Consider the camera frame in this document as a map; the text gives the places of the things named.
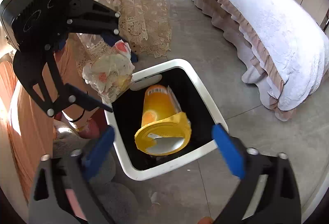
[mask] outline ruffled bed skirt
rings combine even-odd
[[[283,80],[279,75],[272,58],[260,38],[229,0],[193,0],[202,12],[212,17],[212,24],[224,31],[224,38],[234,44],[237,56],[247,67],[242,76],[244,83],[256,84],[262,104],[275,112],[275,116],[286,121],[293,117],[296,108],[282,111],[278,108],[278,100],[270,94],[275,92],[277,97],[283,90]],[[251,47],[257,50],[254,55]]]

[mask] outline white trash bin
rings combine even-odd
[[[126,175],[134,180],[153,178],[186,165],[216,149],[211,138],[212,126],[225,120],[189,62],[174,59],[133,74],[134,84],[115,102],[106,120],[116,131],[114,147]],[[192,134],[181,151],[165,157],[150,156],[137,149],[134,135],[141,127],[144,95],[153,84],[170,86],[182,111],[191,121]]]

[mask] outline yellow paper cup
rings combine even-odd
[[[168,155],[183,149],[190,141],[191,126],[176,98],[162,85],[145,92],[142,127],[135,134],[139,150],[150,155]]]

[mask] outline white bedspread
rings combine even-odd
[[[329,68],[329,39],[294,0],[229,1],[256,31],[283,79],[280,94],[268,78],[269,94],[278,99],[280,110],[295,108],[318,88]]]

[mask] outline gray floor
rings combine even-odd
[[[290,121],[279,121],[261,105],[255,85],[241,81],[246,71],[235,47],[191,0],[167,0],[172,43],[167,57],[141,54],[136,70],[174,58],[191,63],[221,111],[230,134],[263,154],[285,152],[292,162],[302,205],[316,188],[328,164],[329,81],[302,104]],[[137,223],[197,223],[216,218],[238,180],[231,176],[218,151],[182,168],[146,181],[129,179],[117,166],[116,181],[124,183],[140,204]]]

